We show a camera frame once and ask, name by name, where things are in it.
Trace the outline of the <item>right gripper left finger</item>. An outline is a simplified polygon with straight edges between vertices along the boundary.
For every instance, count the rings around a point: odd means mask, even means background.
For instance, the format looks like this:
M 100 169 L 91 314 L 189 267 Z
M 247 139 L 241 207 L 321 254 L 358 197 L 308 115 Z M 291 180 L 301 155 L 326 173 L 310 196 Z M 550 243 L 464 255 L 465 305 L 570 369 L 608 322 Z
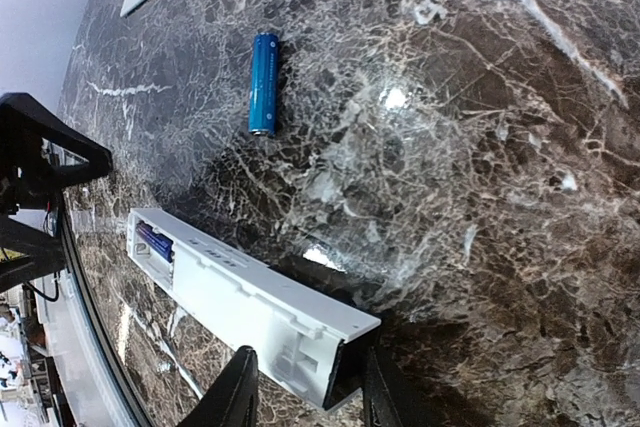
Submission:
M 240 347 L 197 406 L 178 427 L 253 427 L 257 425 L 258 358 Z

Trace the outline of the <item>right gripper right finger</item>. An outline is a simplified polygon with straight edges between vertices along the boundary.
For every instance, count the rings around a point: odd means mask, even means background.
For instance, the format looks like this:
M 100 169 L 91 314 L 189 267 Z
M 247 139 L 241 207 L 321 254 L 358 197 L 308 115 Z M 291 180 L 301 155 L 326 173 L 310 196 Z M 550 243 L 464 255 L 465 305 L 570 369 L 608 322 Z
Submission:
M 367 354 L 363 411 L 366 427 L 430 425 L 430 414 L 420 396 L 379 346 L 371 347 Z

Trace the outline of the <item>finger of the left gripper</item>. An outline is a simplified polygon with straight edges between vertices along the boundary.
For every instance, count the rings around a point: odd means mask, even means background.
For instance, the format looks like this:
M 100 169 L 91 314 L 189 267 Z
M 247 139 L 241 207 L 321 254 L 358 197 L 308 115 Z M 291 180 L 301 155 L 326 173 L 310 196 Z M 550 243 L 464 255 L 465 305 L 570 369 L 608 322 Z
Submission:
M 27 93 L 1 96 L 1 208 L 42 209 L 62 190 L 105 177 L 111 152 Z
M 1 248 L 21 257 L 1 263 L 1 291 L 65 269 L 59 238 L 21 222 L 1 217 Z

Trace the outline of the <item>white remote control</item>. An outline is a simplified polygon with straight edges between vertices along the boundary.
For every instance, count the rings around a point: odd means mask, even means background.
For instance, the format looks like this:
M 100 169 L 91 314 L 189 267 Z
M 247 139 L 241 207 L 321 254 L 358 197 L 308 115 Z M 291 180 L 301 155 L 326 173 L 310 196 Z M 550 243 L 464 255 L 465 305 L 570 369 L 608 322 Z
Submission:
M 173 241 L 173 262 L 136 233 L 143 221 Z M 252 347 L 262 374 L 333 411 L 363 385 L 380 319 L 292 280 L 159 208 L 133 208 L 127 254 L 169 297 L 233 350 Z

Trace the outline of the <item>blue battery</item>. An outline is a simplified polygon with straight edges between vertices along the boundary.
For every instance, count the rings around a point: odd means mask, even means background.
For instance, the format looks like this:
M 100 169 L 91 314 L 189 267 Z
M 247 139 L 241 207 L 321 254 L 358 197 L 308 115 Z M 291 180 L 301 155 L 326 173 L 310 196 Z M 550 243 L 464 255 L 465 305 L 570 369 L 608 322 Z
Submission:
M 279 39 L 273 33 L 254 38 L 248 130 L 252 135 L 273 136 L 276 127 Z
M 162 259 L 168 263 L 173 262 L 173 241 L 166 235 L 155 232 L 149 224 L 143 221 L 136 224 L 136 233 Z

